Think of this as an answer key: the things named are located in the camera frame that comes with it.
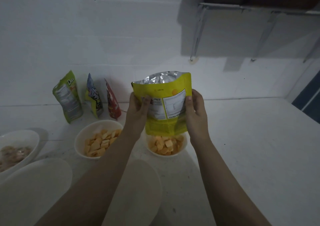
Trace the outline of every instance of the white bowl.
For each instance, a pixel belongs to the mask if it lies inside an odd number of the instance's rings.
[[[176,154],[173,154],[173,155],[160,155],[160,154],[157,154],[157,153],[154,153],[150,150],[149,148],[149,141],[152,139],[152,137],[154,136],[151,136],[151,135],[147,135],[146,132],[143,133],[145,138],[144,138],[144,145],[146,146],[146,148],[150,151],[150,153],[152,153],[153,155],[155,156],[158,156],[158,157],[161,157],[161,158],[171,158],[171,157],[174,157],[174,156],[177,156],[179,153],[181,153],[183,150],[185,150],[187,144],[188,144],[188,140],[187,140],[187,135],[186,135],[186,132],[185,133],[182,133],[181,135],[183,136],[183,142],[182,142],[182,147],[180,148],[179,152],[176,153]]]
[[[94,122],[85,128],[83,128],[75,139],[75,150],[78,155],[89,158],[89,159],[99,159],[100,157],[88,157],[84,154],[84,141],[88,138],[91,138],[95,133],[99,133],[102,129],[107,130],[116,130],[116,129],[123,129],[123,126],[112,120],[102,120],[98,122]]]
[[[157,172],[145,161],[126,166],[102,226],[148,226],[162,200]]]
[[[69,189],[72,170],[62,159],[36,161],[0,185],[0,218],[5,226],[32,226]]]
[[[4,180],[7,176],[11,173],[15,172],[16,170],[22,168],[23,166],[30,163],[32,159],[38,154],[39,151],[39,135],[35,131],[32,130],[20,130],[20,131],[12,131],[7,134],[0,136],[0,149],[5,146],[13,146],[13,147],[30,147],[31,153],[20,163],[16,164],[15,166],[7,169],[0,173],[0,182]]]

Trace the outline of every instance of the snack bag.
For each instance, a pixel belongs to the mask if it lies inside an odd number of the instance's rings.
[[[70,70],[52,90],[52,94],[62,106],[64,117],[68,123],[83,115],[75,80],[74,74]]]
[[[148,135],[169,137],[187,131],[185,97],[192,95],[190,73],[156,73],[131,85],[140,102],[146,95],[151,96],[146,120]]]
[[[93,84],[93,80],[89,73],[87,80],[87,90],[85,93],[85,101],[87,102],[90,110],[95,118],[98,119],[99,115],[103,112],[103,104],[99,96],[98,90],[95,88]]]
[[[117,99],[115,98],[115,95],[113,91],[110,88],[110,85],[106,81],[106,87],[107,87],[107,97],[108,97],[108,110],[109,110],[109,115],[111,118],[114,118],[118,120],[118,117],[121,116],[121,109],[119,107],[119,103]]]

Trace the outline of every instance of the forearm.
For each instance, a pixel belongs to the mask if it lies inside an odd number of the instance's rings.
[[[194,147],[217,225],[270,225],[238,184],[210,139],[198,143]]]
[[[122,133],[84,176],[38,221],[38,225],[101,225],[135,140]]]

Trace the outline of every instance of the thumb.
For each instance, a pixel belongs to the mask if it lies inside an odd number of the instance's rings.
[[[186,114],[187,115],[195,113],[195,110],[193,107],[192,96],[186,96],[185,105],[186,105]]]
[[[149,108],[149,105],[150,105],[150,100],[151,100],[151,97],[149,95],[146,95],[143,99],[143,102],[141,104],[141,108],[140,108],[140,112],[142,115],[147,115],[148,113],[148,108]]]

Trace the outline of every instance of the white countertop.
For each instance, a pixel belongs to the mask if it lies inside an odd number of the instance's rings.
[[[211,139],[250,198],[272,225],[320,221],[320,125],[283,99],[205,101]],[[126,110],[128,104],[120,104]],[[73,183],[95,161],[73,148],[77,133],[96,121],[85,114],[68,124],[60,105],[0,107],[0,133],[32,129],[41,137],[37,160],[69,163]],[[101,119],[107,119],[107,111]],[[125,113],[119,118],[124,124]],[[138,141],[131,159],[143,159],[160,176],[163,200],[152,225],[214,225],[195,152],[190,144],[172,159],[153,156]]]

